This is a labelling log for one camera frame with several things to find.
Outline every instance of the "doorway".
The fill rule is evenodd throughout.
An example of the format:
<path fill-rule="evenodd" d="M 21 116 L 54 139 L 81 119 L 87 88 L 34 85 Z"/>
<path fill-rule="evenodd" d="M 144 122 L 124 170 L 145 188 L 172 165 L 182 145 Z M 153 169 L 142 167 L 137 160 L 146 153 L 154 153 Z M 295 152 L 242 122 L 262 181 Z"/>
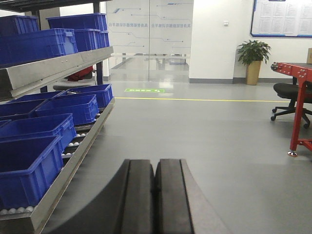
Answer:
<path fill-rule="evenodd" d="M 106 2 L 110 80 L 189 82 L 193 4 Z"/>

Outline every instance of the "yellow floor line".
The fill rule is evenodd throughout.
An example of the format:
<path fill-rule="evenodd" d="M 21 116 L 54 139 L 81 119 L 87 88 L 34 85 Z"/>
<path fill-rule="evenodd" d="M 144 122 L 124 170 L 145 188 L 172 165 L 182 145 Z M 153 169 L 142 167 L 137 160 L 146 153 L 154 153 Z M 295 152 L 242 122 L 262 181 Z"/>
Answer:
<path fill-rule="evenodd" d="M 137 99 L 137 100 L 177 100 L 177 101 L 232 101 L 232 102 L 289 102 L 271 100 L 227 100 L 227 99 L 191 99 L 191 98 L 157 98 L 157 97 L 115 97 L 115 99 Z"/>

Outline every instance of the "green plant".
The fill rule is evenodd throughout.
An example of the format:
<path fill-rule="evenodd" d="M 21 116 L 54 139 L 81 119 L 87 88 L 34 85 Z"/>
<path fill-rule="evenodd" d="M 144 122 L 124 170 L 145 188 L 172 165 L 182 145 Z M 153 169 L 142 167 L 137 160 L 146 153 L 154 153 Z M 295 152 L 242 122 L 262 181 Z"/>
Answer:
<path fill-rule="evenodd" d="M 262 41 L 249 40 L 239 45 L 237 49 L 239 56 L 238 61 L 241 61 L 244 65 L 251 64 L 252 61 L 267 61 L 269 60 L 269 50 L 271 47 Z"/>

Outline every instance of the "metal shelf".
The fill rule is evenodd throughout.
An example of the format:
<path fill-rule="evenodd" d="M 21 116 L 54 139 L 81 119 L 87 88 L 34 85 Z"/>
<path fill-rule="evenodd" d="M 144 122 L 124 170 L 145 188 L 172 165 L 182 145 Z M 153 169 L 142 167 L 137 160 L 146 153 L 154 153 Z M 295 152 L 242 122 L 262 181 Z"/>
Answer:
<path fill-rule="evenodd" d="M 96 2 L 94 0 L 0 0 L 0 9 L 16 12 L 37 11 L 54 7 Z"/>
<path fill-rule="evenodd" d="M 86 67 L 108 59 L 112 47 L 0 69 L 0 100 L 18 98 Z"/>
<path fill-rule="evenodd" d="M 114 107 L 113 98 L 32 213 L 0 216 L 0 233 L 40 234 Z"/>

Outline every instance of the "chair base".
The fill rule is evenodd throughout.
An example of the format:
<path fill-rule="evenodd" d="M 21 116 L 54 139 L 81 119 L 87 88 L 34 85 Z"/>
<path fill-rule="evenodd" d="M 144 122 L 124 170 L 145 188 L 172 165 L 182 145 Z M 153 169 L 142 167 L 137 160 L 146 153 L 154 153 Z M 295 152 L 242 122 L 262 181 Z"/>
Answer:
<path fill-rule="evenodd" d="M 296 112 L 296 108 L 293 106 L 276 106 L 274 109 L 272 109 L 272 112 L 274 113 L 274 115 L 271 117 L 271 120 L 274 121 L 276 119 L 276 116 L 283 116 L 283 115 L 287 115 L 287 114 L 291 114 L 291 113 L 295 113 Z M 311 122 L 309 120 L 309 118 L 307 117 L 307 115 L 312 115 L 312 111 L 307 110 L 306 108 L 303 108 L 302 110 L 302 118 L 305 120 L 305 124 L 303 125 L 303 127 L 305 129 L 309 128 Z"/>

